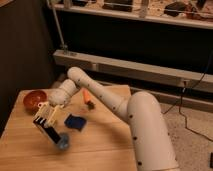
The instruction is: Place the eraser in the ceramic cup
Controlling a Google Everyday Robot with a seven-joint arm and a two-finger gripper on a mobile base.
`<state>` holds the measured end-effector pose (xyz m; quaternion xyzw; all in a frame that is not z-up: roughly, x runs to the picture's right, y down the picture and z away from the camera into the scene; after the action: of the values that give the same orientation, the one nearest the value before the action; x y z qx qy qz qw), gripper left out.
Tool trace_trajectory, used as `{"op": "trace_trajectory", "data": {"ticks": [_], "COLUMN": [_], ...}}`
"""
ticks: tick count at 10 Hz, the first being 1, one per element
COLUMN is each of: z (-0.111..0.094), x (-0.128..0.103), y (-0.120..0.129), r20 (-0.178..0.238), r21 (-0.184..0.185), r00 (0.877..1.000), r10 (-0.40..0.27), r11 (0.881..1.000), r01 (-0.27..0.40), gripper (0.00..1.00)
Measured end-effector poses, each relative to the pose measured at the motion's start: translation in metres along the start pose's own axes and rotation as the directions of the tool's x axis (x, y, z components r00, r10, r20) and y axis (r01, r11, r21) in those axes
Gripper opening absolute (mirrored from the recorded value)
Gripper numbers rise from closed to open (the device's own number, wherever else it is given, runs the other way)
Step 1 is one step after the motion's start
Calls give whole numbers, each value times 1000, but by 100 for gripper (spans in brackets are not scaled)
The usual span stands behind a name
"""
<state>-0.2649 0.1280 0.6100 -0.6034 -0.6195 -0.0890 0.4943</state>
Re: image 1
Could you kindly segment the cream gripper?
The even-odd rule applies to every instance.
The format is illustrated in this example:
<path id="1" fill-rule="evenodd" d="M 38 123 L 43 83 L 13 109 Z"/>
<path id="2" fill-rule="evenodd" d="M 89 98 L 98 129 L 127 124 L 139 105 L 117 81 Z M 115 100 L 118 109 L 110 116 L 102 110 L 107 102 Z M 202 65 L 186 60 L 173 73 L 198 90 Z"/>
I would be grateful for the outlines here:
<path id="1" fill-rule="evenodd" d="M 52 106 L 49 102 L 41 102 L 38 104 L 38 107 L 39 107 L 39 110 L 33 119 L 33 123 L 34 124 L 45 123 L 45 127 L 48 128 L 48 127 L 52 127 L 58 120 L 59 111 L 55 111 L 55 110 L 62 109 L 63 105 Z"/>

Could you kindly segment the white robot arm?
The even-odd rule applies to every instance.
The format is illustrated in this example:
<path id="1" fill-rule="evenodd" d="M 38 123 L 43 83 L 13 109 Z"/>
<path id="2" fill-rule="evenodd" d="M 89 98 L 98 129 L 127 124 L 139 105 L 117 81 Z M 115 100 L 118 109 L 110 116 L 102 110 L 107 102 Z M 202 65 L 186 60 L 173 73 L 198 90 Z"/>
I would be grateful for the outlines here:
<path id="1" fill-rule="evenodd" d="M 90 78 L 81 68 L 71 67 L 68 78 L 41 102 L 33 123 L 59 149 L 66 149 L 69 137 L 54 129 L 59 110 L 81 88 L 87 89 L 131 130 L 137 171 L 180 171 L 158 100 L 146 91 L 128 99 L 117 95 Z"/>

